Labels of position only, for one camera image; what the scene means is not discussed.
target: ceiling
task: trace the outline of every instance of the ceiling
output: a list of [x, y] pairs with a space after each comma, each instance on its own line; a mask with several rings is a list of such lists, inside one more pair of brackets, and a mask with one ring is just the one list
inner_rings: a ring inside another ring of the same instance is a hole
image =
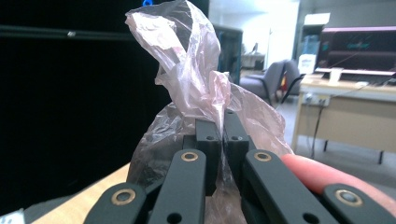
[[210, 0], [209, 10], [218, 13], [268, 13], [285, 3], [299, 0]]

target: transparent plastic bag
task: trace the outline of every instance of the transparent plastic bag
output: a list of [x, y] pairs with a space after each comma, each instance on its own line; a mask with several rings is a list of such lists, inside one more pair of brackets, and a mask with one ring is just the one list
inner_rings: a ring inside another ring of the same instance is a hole
[[[219, 41], [213, 25], [186, 0], [133, 9], [126, 23], [139, 44], [159, 63], [156, 84], [172, 103], [152, 122], [134, 151], [128, 180], [143, 187], [164, 178], [183, 136], [195, 134], [195, 120], [214, 121], [222, 136], [226, 108], [237, 113], [256, 148], [292, 153], [284, 141], [285, 121], [262, 99], [216, 71]], [[212, 197], [206, 197], [205, 223], [246, 223], [239, 191], [224, 155]]]

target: computer monitor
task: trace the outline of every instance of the computer monitor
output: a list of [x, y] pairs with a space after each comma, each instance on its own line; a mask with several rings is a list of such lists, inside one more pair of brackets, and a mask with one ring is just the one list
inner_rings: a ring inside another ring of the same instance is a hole
[[343, 73], [391, 76], [396, 72], [395, 40], [396, 26], [325, 28], [315, 72], [342, 67]]

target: person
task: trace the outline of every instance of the person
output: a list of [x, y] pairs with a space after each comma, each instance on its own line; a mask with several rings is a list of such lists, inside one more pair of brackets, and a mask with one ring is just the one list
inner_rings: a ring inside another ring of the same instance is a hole
[[346, 184], [366, 193], [396, 217], [396, 201], [381, 190], [358, 179], [356, 176], [348, 175], [331, 166], [303, 156], [286, 154], [280, 159], [311, 191], [322, 194], [324, 188], [328, 185]]

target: wooden desk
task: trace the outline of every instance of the wooden desk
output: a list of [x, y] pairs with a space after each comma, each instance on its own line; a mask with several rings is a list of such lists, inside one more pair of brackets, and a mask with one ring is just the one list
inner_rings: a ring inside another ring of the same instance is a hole
[[35, 224], [48, 223], [83, 223], [88, 212], [97, 202], [99, 197], [111, 186], [125, 182], [128, 175], [129, 163], [121, 167], [118, 171], [108, 175], [96, 184], [83, 190], [81, 193], [61, 204], [43, 217], [36, 220]]
[[362, 87], [349, 81], [330, 85], [318, 75], [301, 82], [293, 149], [298, 135], [313, 136], [317, 124], [319, 107], [302, 105], [307, 93], [331, 97], [322, 110], [317, 138], [396, 152], [396, 87]]

